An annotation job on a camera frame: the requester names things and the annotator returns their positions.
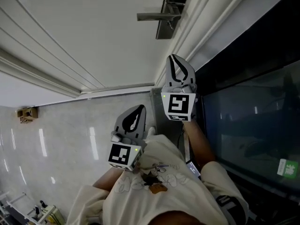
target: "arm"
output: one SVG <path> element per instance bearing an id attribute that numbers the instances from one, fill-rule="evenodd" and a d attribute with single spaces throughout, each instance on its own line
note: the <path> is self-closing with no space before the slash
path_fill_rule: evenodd
<path id="1" fill-rule="evenodd" d="M 123 172 L 122 169 L 112 167 L 93 184 L 93 187 L 110 192 Z"/>
<path id="2" fill-rule="evenodd" d="M 190 122 L 183 122 L 185 131 L 187 132 L 190 140 L 195 160 L 202 169 L 203 166 L 211 161 L 215 161 L 215 155 L 210 148 L 205 135 L 199 128 L 197 122 L 192 120 Z"/>

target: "cable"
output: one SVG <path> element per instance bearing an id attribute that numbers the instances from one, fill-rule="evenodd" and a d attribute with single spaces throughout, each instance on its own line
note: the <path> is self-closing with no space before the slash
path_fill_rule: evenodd
<path id="1" fill-rule="evenodd" d="M 179 148 L 179 139 L 180 139 L 180 137 L 181 137 L 183 134 L 184 134 L 184 130 L 183 130 L 183 124 L 182 124 L 182 126 L 181 126 L 181 134 L 179 135 L 178 140 L 177 140 L 177 148 Z"/>

